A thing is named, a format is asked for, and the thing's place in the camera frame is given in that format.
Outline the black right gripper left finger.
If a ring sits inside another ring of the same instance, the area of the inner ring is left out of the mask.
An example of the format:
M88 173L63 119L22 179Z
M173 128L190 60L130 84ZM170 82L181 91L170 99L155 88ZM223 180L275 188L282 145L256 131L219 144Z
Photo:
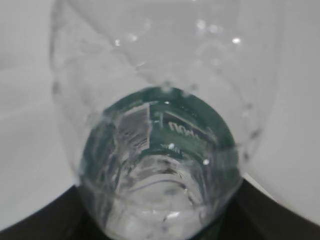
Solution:
M0 231L2 240L106 240L92 218L94 194L71 187L36 213Z

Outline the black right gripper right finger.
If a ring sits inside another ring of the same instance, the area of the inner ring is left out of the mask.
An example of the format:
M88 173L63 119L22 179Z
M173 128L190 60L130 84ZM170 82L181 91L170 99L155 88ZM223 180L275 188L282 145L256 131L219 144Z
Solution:
M320 240L320 226L293 213L244 181L206 240Z

